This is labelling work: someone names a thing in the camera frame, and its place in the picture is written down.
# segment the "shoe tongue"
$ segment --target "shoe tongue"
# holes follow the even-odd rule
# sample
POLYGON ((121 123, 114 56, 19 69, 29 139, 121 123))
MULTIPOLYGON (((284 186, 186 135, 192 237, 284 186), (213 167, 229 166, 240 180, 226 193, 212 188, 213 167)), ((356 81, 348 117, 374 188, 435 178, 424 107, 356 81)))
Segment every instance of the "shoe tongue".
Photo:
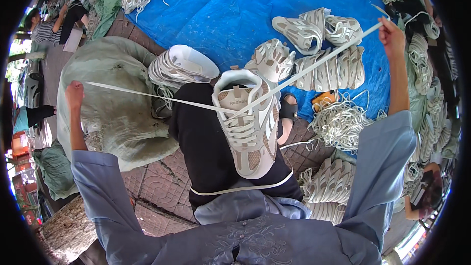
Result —
POLYGON ((232 110, 241 110, 247 104, 249 104, 249 93, 253 88, 239 88, 238 85, 234 86, 232 89, 223 90, 218 94, 218 100, 221 108, 232 109, 232 110))

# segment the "black pants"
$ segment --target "black pants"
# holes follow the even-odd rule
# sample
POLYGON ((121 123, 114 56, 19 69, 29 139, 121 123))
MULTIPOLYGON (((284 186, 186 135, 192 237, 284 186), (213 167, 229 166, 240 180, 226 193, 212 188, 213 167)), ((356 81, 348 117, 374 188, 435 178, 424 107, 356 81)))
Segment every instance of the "black pants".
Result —
POLYGON ((88 13, 88 11, 83 7, 80 1, 75 0, 72 3, 72 7, 69 8, 67 11, 67 15, 62 22, 62 31, 60 34, 59 44, 65 44, 67 39, 69 39, 70 32, 74 28, 75 22, 79 21, 84 14, 88 13))
MULTIPOLYGON (((213 87, 209 84, 189 83, 175 93, 175 98, 212 105, 212 91, 213 87)), ((281 123, 278 127, 279 136, 283 131, 280 126, 281 123)), ((175 103, 169 132, 180 144, 192 187, 196 191, 226 190, 240 179, 215 111, 175 103)), ((278 149, 275 163, 268 173, 260 179, 250 181, 256 186, 276 184, 290 172, 278 149)), ((294 176, 280 186, 261 191, 272 197, 302 200, 302 192, 294 176)), ((190 191, 189 201, 195 211, 198 206, 209 203, 216 197, 218 196, 200 196, 190 191)))
POLYGON ((54 115, 54 107, 52 105, 41 105, 38 108, 26 108, 28 116, 28 127, 33 127, 44 118, 54 115))

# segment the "car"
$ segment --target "car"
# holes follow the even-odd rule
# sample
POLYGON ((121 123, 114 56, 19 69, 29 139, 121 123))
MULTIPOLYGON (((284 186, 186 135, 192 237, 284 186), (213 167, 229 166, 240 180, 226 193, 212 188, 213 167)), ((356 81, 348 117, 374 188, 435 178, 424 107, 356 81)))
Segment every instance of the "car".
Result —
MULTIPOLYGON (((18 76, 18 89, 16 91, 16 102, 18 106, 25 105, 33 109, 42 105, 42 93, 44 90, 44 75, 41 70, 41 62, 27 61, 18 76)), ((38 137, 42 123, 34 125, 28 136, 38 137)))

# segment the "reebok logo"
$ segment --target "reebok logo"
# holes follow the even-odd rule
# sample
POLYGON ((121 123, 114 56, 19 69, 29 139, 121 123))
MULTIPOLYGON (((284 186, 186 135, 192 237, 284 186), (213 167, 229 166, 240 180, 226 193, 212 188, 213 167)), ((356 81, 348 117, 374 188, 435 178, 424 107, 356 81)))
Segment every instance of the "reebok logo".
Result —
POLYGON ((243 101, 236 101, 236 102, 229 102, 230 105, 233 105, 233 104, 239 104, 239 103, 247 103, 247 100, 243 100, 243 101))

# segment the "blue tarp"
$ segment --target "blue tarp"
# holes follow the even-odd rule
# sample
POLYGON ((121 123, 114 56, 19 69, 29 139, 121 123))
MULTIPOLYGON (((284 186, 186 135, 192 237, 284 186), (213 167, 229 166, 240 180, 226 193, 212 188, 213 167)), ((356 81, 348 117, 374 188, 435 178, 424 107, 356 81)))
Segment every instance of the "blue tarp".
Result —
MULTIPOLYGON (((333 15, 356 18, 363 30, 377 23, 381 13, 371 4, 384 7, 381 0, 151 0, 144 11, 128 15, 141 30, 164 48, 175 44, 186 44, 204 53, 213 60, 221 72, 231 65, 243 68, 250 60, 254 49, 268 39, 278 38, 294 47, 271 26, 275 16, 295 17, 299 14, 326 7, 333 15)), ((351 97, 368 89, 370 104, 367 116, 375 118, 379 109, 389 104, 389 65, 378 32, 363 39, 365 48, 363 64, 365 83, 356 90, 348 90, 351 97)), ((316 94, 293 86, 284 92, 293 92, 298 98, 298 115, 307 121, 313 120, 311 100, 316 94)), ((355 102, 366 107, 367 94, 355 102)))

